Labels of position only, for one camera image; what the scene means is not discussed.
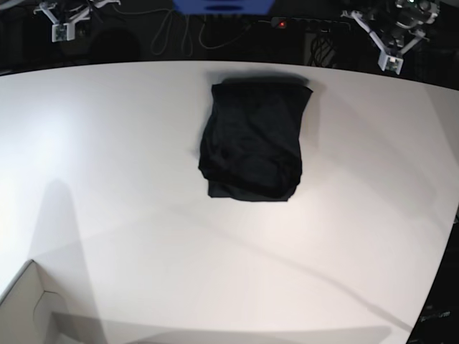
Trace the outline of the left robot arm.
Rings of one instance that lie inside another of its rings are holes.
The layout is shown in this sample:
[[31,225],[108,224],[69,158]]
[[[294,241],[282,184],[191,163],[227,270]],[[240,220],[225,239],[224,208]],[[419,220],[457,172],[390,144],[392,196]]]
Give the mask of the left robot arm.
[[400,73],[404,56],[427,39],[425,26],[440,14],[436,1],[375,1],[360,9],[344,9],[341,16],[354,20],[379,49],[381,70]]

